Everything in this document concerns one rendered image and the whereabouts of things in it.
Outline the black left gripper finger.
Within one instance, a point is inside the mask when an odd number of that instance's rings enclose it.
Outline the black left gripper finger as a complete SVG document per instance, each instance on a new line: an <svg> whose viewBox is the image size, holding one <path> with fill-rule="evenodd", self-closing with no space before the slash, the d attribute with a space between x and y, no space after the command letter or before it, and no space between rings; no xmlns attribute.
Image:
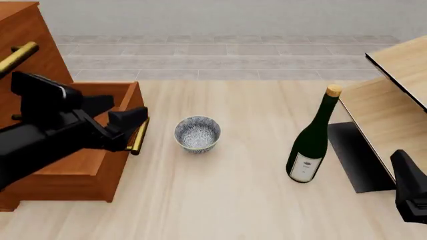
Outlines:
<svg viewBox="0 0 427 240"><path fill-rule="evenodd" d="M83 97L82 110L90 117L96 117L113 107L113 95L87 95Z"/></svg>
<svg viewBox="0 0 427 240"><path fill-rule="evenodd" d="M147 107L136 107L127 111L109 111L107 131L113 135L130 138L148 118Z"/></svg>

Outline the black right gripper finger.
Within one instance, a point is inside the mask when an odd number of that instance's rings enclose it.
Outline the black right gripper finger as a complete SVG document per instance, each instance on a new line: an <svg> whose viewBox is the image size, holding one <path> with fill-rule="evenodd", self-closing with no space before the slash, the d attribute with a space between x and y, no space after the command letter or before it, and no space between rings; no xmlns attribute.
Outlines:
<svg viewBox="0 0 427 240"><path fill-rule="evenodd" d="M427 175L413 162L402 149L396 150L390 157L397 190L404 195L427 194Z"/></svg>

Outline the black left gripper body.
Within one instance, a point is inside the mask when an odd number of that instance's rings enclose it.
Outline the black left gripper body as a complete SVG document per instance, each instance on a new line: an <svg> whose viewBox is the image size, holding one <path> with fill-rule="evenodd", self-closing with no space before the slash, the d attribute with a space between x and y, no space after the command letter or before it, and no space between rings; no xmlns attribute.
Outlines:
<svg viewBox="0 0 427 240"><path fill-rule="evenodd" d="M126 151L129 141L127 130L107 124L103 127L81 109L73 113L83 125L83 147L87 149L104 149L112 152Z"/></svg>

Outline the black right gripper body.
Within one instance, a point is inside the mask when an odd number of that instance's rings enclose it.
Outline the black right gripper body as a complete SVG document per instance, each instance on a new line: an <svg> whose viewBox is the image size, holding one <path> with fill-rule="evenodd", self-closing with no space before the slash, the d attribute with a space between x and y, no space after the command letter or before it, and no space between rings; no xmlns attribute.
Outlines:
<svg viewBox="0 0 427 240"><path fill-rule="evenodd" d="M427 191L410 191L396 188L396 208L403 221L427 224Z"/></svg>

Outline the wooden cabinet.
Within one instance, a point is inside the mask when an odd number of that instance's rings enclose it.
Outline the wooden cabinet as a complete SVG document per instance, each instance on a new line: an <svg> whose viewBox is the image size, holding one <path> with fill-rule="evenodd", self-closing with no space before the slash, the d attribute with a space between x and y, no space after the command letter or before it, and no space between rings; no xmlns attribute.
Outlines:
<svg viewBox="0 0 427 240"><path fill-rule="evenodd" d="M73 83L38 5L30 1L0 1L0 61L11 54L12 47L33 41L39 46L38 52L17 70L43 75L60 83ZM10 91L10 86L9 75L0 79L0 129L16 123L11 116L19 113L20 98ZM0 212L14 211L23 199L64 200L66 194L60 188L70 182L69 176L38 171L0 193Z"/></svg>

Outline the wooden drawer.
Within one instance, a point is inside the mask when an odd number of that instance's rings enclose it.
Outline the wooden drawer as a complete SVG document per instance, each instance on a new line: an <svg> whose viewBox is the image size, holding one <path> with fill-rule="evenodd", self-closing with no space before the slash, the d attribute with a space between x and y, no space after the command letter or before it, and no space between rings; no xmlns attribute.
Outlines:
<svg viewBox="0 0 427 240"><path fill-rule="evenodd" d="M84 95L113 95L113 111L144 106L137 82L72 83ZM5 192L18 200L113 201L129 152L81 149L17 181Z"/></svg>

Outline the pale wood rack, black base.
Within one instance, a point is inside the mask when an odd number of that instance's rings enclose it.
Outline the pale wood rack, black base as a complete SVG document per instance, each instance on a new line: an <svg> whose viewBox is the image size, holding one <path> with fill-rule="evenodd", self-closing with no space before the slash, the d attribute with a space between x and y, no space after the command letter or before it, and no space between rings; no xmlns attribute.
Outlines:
<svg viewBox="0 0 427 240"><path fill-rule="evenodd" d="M328 127L355 192L395 189L391 155L405 151L427 174L427 35L367 53L381 76L344 89L350 118Z"/></svg>

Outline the dark green wine bottle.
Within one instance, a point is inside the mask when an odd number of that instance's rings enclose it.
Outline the dark green wine bottle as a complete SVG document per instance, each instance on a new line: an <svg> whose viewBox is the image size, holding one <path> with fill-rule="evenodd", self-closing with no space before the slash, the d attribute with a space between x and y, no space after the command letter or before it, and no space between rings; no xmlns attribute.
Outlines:
<svg viewBox="0 0 427 240"><path fill-rule="evenodd" d="M316 175L327 152L328 123L341 92L339 85L329 85L312 122L296 137L286 163L286 173L294 181L308 183Z"/></svg>

